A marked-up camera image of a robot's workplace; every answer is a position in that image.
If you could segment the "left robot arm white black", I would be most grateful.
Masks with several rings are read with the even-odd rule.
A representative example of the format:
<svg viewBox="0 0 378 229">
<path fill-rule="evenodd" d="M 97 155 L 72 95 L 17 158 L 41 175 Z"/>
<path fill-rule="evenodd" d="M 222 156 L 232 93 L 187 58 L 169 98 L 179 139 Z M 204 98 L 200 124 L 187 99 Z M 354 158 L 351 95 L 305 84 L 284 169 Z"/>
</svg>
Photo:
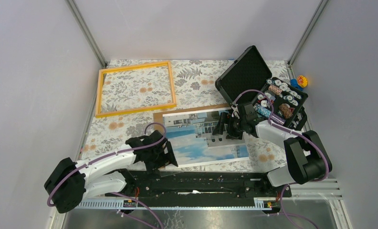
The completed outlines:
<svg viewBox="0 0 378 229">
<path fill-rule="evenodd" d="M 132 137 L 101 156 L 61 160 L 44 184 L 49 195 L 47 205 L 66 213 L 90 197 L 113 192 L 129 196 L 134 192 L 135 179 L 126 166 L 137 162 L 143 162 L 146 172 L 154 177 L 162 167 L 178 166 L 172 144 L 155 130 L 150 135 Z"/>
</svg>

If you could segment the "yellow wooden picture frame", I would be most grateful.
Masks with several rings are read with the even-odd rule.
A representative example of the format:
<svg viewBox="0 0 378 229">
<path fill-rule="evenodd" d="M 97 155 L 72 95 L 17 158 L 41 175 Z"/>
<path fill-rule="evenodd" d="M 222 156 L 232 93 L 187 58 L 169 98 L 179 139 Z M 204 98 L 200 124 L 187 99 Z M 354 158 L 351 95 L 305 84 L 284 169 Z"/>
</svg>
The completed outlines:
<svg viewBox="0 0 378 229">
<path fill-rule="evenodd" d="M 98 74 L 96 118 L 177 106 L 171 61 L 101 69 Z"/>
</svg>

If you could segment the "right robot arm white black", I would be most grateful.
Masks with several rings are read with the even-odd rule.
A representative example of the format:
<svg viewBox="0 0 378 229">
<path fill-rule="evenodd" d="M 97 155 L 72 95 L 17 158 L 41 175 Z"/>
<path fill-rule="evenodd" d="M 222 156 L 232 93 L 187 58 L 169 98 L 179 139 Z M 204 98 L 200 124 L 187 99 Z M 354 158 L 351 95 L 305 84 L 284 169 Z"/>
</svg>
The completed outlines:
<svg viewBox="0 0 378 229">
<path fill-rule="evenodd" d="M 265 196 L 273 196 L 283 185 L 327 178 L 332 166 L 317 132 L 286 128 L 274 122 L 272 111 L 262 114 L 252 103 L 231 108 L 230 112 L 221 113 L 213 135 L 226 132 L 228 139 L 242 139 L 243 133 L 247 133 L 285 151 L 286 165 L 267 172 L 262 178 L 260 189 Z"/>
</svg>

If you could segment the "building and sky photo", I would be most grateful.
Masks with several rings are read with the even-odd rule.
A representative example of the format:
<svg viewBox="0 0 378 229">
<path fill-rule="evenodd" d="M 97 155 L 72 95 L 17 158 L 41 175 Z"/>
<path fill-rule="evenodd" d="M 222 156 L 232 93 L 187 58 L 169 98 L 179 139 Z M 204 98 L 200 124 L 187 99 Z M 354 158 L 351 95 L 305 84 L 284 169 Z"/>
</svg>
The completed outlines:
<svg viewBox="0 0 378 229">
<path fill-rule="evenodd" d="M 223 135 L 212 135 L 222 112 L 229 113 L 230 110 L 164 115 L 163 126 L 167 130 L 167 139 L 172 144 L 179 168 L 249 158 L 245 140 L 229 139 L 227 125 Z"/>
</svg>

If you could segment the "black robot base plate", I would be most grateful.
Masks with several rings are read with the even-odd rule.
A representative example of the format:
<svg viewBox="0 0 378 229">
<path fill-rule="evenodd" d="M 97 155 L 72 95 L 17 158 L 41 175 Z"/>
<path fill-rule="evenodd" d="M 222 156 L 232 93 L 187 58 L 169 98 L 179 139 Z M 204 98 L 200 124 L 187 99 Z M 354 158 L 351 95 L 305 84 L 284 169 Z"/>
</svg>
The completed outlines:
<svg viewBox="0 0 378 229">
<path fill-rule="evenodd" d="M 276 200 L 282 187 L 266 188 L 263 173 L 244 172 L 189 172 L 163 171 L 149 174 L 146 171 L 120 169 L 126 175 L 127 185 L 121 194 L 147 200 L 266 198 Z"/>
</svg>

